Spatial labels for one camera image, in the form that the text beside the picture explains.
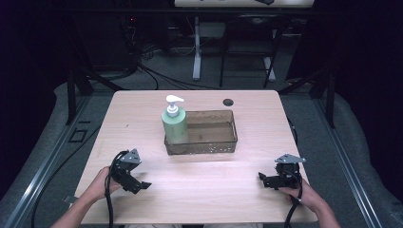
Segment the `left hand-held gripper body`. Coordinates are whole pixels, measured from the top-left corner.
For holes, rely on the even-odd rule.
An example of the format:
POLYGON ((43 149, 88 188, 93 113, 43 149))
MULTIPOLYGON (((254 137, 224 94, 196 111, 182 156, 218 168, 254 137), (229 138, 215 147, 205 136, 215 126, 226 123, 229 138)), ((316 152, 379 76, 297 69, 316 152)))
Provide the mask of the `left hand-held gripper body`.
POLYGON ((140 155, 136 148, 121 151, 110 166, 111 178, 118 182, 125 191, 137 194, 142 184, 133 178, 130 172, 141 164, 140 155))

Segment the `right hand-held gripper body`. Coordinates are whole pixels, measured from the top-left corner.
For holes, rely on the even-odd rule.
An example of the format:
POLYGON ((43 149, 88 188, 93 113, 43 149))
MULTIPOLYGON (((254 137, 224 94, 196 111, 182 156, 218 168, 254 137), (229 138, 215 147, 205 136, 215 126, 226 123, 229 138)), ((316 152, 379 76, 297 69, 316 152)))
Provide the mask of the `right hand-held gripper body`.
POLYGON ((291 154, 284 154, 275 159, 277 164, 275 169, 276 176, 264 178, 264 186, 278 190, 280 187, 289 187, 296 189, 297 184, 301 182, 299 165, 306 162, 305 158, 300 158, 291 154))

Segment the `green pump soap bottle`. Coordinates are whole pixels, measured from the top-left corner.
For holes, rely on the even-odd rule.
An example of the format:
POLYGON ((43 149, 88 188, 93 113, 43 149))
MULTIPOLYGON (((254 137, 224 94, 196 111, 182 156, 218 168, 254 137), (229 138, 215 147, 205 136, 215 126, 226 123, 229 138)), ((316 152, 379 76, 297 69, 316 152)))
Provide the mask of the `green pump soap bottle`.
POLYGON ((165 100, 168 107, 162 113, 162 121, 166 143, 188 143, 186 112, 177 106, 177 103, 183 102, 183 98, 167 95, 165 100))

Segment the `transparent brown plastic box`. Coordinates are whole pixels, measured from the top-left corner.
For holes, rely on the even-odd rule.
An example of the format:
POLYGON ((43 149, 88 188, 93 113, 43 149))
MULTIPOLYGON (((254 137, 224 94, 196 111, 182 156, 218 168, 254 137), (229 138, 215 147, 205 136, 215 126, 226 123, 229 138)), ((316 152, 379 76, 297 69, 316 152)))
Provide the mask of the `transparent brown plastic box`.
POLYGON ((234 153, 238 142, 232 110, 188 111, 187 143, 164 142, 168 155, 234 153))

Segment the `person's left hand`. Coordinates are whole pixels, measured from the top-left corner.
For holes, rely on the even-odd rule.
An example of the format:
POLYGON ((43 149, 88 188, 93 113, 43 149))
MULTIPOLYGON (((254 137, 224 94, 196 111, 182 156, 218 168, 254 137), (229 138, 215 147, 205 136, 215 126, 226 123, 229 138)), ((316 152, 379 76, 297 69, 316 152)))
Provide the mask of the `person's left hand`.
POLYGON ((94 178, 90 186, 86 190, 86 194, 92 201, 97 201, 102 199, 106 193, 106 179, 109 174, 109 167, 106 166, 102 168, 97 176, 94 178))

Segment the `person's right hand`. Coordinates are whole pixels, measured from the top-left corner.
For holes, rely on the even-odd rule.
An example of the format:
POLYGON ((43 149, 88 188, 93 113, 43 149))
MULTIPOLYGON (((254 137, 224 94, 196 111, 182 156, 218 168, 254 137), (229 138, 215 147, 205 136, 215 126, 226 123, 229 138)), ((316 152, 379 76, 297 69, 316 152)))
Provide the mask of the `person's right hand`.
POLYGON ((302 180, 302 185, 297 189, 290 187, 280 187, 279 191, 300 199, 300 203, 315 212, 320 203, 320 195, 310 186, 306 180, 302 180))

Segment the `black metal stand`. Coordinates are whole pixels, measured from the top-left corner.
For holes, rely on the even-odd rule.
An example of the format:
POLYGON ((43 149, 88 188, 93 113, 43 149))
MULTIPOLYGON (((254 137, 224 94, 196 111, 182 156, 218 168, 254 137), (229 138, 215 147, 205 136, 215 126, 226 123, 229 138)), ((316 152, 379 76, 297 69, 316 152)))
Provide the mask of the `black metal stand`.
POLYGON ((123 90, 123 88, 113 84, 93 69, 93 65, 89 60, 86 48, 74 21, 71 18, 65 18, 61 19, 60 23, 68 39, 67 46, 70 48, 70 54, 68 55, 70 72, 67 76, 67 125, 69 125, 77 115, 76 88, 78 88, 84 96, 90 96, 94 92, 94 88, 89 82, 90 79, 101 83, 113 91, 123 90))
POLYGON ((336 65, 328 63, 323 68, 316 70, 309 76, 299 79, 296 82, 282 89, 279 94, 285 95, 302 87, 303 85, 313 82, 309 95, 312 99, 320 99, 323 94, 326 94, 325 103, 325 119, 330 127, 335 128, 334 124, 334 104, 335 104, 335 88, 336 88, 336 65))

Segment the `white desk leg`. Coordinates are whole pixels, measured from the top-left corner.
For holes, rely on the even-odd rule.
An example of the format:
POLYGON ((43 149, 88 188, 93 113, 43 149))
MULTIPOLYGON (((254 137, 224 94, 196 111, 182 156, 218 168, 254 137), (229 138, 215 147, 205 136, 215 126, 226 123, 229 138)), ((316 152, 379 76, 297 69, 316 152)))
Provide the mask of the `white desk leg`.
POLYGON ((193 65, 193 75, 192 79, 198 81, 201 78, 201 68, 202 68, 202 54, 201 54, 201 38, 200 38, 200 20, 198 17, 195 18, 194 26, 194 40, 195 40, 195 57, 193 65))
POLYGON ((266 68, 266 73, 269 75, 268 81, 270 83, 274 83, 277 80, 277 78, 276 78, 274 70, 271 68, 271 65, 272 65, 271 59, 269 57, 264 57, 263 63, 266 68))

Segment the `grey metal floor rail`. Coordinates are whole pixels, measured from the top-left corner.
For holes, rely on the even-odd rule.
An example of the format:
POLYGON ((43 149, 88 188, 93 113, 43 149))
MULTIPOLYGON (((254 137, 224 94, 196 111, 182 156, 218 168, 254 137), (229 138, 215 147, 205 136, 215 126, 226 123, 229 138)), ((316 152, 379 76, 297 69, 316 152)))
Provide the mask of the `grey metal floor rail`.
POLYGON ((56 102, 50 119, 41 133, 29 158, 17 175, 15 181, 0 201, 0 228, 19 228, 29 216, 45 183, 55 170, 67 144, 67 138, 73 132, 73 126, 85 111, 91 97, 79 99, 76 114, 67 124, 67 101, 60 98, 56 102))
POLYGON ((317 110, 321 122, 324 124, 334 147, 336 148, 336 156, 341 170, 349 184, 349 187, 355 198, 355 202, 369 228, 383 228, 383 225, 376 214, 372 203, 369 200, 358 175, 346 153, 345 147, 339 138, 335 128, 332 128, 326 119, 324 113, 325 107, 321 100, 313 99, 313 104, 317 110))

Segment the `black metal chair frame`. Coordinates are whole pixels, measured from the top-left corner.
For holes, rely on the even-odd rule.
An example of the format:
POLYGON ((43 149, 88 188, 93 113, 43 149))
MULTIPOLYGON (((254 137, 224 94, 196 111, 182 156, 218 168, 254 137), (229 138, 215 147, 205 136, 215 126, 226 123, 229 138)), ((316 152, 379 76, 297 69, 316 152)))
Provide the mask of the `black metal chair frame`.
MULTIPOLYGON (((225 58, 234 56, 259 56, 271 59, 271 68, 278 54, 282 34, 289 25, 289 18, 277 14, 241 14, 225 23, 221 45, 220 86, 223 85, 225 58)), ((265 71, 264 87, 269 75, 265 71)))

